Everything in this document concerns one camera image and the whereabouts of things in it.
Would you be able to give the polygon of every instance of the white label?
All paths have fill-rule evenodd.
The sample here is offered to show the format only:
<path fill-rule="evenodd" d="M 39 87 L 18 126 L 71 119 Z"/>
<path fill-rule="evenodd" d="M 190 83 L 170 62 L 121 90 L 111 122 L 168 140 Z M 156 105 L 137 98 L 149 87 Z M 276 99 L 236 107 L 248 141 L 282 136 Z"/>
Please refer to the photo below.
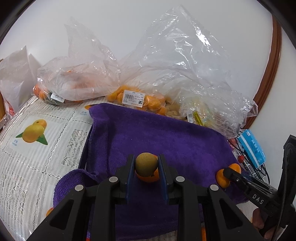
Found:
<path fill-rule="evenodd" d="M 194 122 L 193 112 L 192 111 L 187 112 L 187 121 L 189 123 L 193 123 Z"/>
<path fill-rule="evenodd" d="M 57 101 L 59 101 L 59 102 L 62 102 L 62 103 L 64 103 L 64 101 L 65 101 L 65 99 L 64 99 L 63 97 L 61 97 L 61 96 L 59 96 L 59 95 L 56 95 L 56 94 L 54 94 L 54 93 L 52 93 L 52 95 L 51 95 L 50 98 L 52 98 L 52 99 L 54 99 L 54 100 L 57 100 Z"/>
<path fill-rule="evenodd" d="M 123 93 L 122 103 L 142 108 L 144 103 L 144 97 L 144 93 L 125 90 Z"/>

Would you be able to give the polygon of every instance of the kiwi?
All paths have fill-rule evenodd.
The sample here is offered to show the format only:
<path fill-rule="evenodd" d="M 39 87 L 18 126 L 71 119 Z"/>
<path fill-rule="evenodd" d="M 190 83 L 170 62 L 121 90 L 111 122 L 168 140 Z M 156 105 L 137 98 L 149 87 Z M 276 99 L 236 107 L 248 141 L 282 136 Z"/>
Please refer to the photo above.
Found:
<path fill-rule="evenodd" d="M 150 177 L 158 167 L 157 157 L 149 152 L 141 153 L 135 161 L 135 170 L 141 177 Z"/>

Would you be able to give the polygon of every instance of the barcode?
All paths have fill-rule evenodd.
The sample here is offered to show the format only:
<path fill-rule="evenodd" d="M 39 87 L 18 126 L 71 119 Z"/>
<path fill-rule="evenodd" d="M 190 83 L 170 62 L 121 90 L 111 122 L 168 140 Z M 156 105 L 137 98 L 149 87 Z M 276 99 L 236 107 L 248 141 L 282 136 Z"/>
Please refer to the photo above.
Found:
<path fill-rule="evenodd" d="M 128 99 L 128 100 L 134 100 L 135 96 L 134 95 L 125 94 L 124 98 L 125 99 Z"/>

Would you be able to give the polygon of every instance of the silver screw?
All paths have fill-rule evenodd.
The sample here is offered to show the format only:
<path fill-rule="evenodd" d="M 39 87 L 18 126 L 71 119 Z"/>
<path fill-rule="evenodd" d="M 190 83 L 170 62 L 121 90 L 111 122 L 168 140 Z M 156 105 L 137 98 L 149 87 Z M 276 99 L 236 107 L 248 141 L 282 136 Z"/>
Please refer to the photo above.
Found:
<path fill-rule="evenodd" d="M 76 191 L 81 191 L 81 190 L 83 190 L 83 185 L 81 185 L 81 184 L 78 184 L 76 187 L 75 187 L 75 190 Z"/>
<path fill-rule="evenodd" d="M 211 189 L 212 191 L 218 191 L 218 190 L 219 190 L 219 187 L 218 187 L 217 185 L 215 185 L 215 184 L 212 184 L 212 185 L 210 186 L 210 189 Z"/>
<path fill-rule="evenodd" d="M 185 178 L 182 176 L 177 176 L 176 181 L 182 183 L 183 181 L 185 181 Z"/>
<path fill-rule="evenodd" d="M 111 183 L 115 183 L 117 181 L 118 181 L 118 178 L 117 177 L 110 177 L 109 178 L 109 182 L 111 182 Z"/>

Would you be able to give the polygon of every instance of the plastic bag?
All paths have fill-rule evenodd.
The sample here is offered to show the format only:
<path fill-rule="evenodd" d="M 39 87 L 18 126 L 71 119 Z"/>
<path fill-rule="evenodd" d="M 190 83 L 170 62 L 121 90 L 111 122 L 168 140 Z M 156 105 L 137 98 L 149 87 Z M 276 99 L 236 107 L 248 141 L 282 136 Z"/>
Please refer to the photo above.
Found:
<path fill-rule="evenodd" d="M 68 57 L 56 57 L 38 69 L 38 97 L 61 104 L 64 100 L 92 99 L 116 90 L 120 70 L 110 49 L 73 18 L 65 27 Z"/>
<path fill-rule="evenodd" d="M 14 116 L 31 98 L 36 78 L 30 68 L 27 47 L 15 51 L 0 62 L 0 91 L 6 113 Z"/>
<path fill-rule="evenodd" d="M 256 115 L 255 102 L 227 84 L 227 52 L 182 6 L 156 19 L 121 63 L 119 84 L 164 96 L 166 116 L 187 120 L 195 112 L 194 123 L 231 138 Z"/>

